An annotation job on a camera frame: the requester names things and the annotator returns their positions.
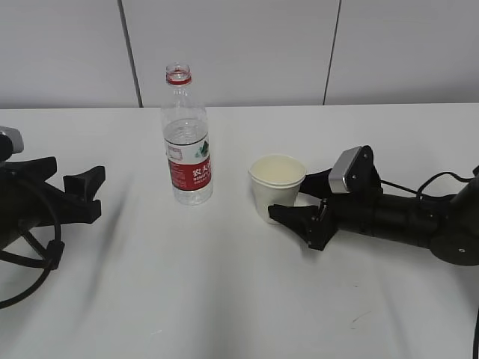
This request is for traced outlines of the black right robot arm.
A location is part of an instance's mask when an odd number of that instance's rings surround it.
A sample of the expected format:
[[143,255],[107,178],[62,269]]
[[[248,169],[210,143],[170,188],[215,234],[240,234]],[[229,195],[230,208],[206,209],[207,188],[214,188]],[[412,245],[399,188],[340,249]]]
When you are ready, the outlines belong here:
[[478,178],[451,176],[465,183],[457,194],[411,197],[385,194],[373,165],[347,173],[347,190],[326,182],[327,172],[309,174],[300,191],[320,199],[315,206],[269,206],[269,217],[292,230],[309,248],[322,251],[339,230],[426,248],[459,266],[478,264]]

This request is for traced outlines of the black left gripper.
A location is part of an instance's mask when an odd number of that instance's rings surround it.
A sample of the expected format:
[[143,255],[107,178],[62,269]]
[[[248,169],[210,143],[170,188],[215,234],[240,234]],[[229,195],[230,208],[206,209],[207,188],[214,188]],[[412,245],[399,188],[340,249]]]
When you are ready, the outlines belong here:
[[64,190],[47,180],[57,172],[54,156],[1,166],[1,248],[35,227],[92,224],[101,216],[96,193],[106,180],[104,166],[64,176]]

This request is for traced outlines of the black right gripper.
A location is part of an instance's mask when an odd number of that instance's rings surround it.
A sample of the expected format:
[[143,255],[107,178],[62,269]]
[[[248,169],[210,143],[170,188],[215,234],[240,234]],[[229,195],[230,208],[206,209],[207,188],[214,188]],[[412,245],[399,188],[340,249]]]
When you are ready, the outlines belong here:
[[372,179],[364,190],[349,194],[333,194],[329,185],[331,168],[303,179],[299,192],[320,199],[319,206],[268,207],[269,218],[296,234],[305,234],[311,249],[322,251],[341,228],[357,230],[371,213],[373,202],[383,193],[379,179]]

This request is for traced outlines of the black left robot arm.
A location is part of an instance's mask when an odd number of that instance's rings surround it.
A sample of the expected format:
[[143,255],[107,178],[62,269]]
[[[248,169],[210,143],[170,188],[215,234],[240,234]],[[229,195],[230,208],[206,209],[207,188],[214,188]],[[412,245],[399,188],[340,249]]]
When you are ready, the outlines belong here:
[[[55,266],[61,258],[63,224],[93,224],[101,216],[95,194],[106,180],[106,169],[96,166],[64,177],[64,190],[47,180],[57,172],[54,157],[1,166],[1,259],[36,269]],[[40,255],[31,259],[4,249],[23,237]]]

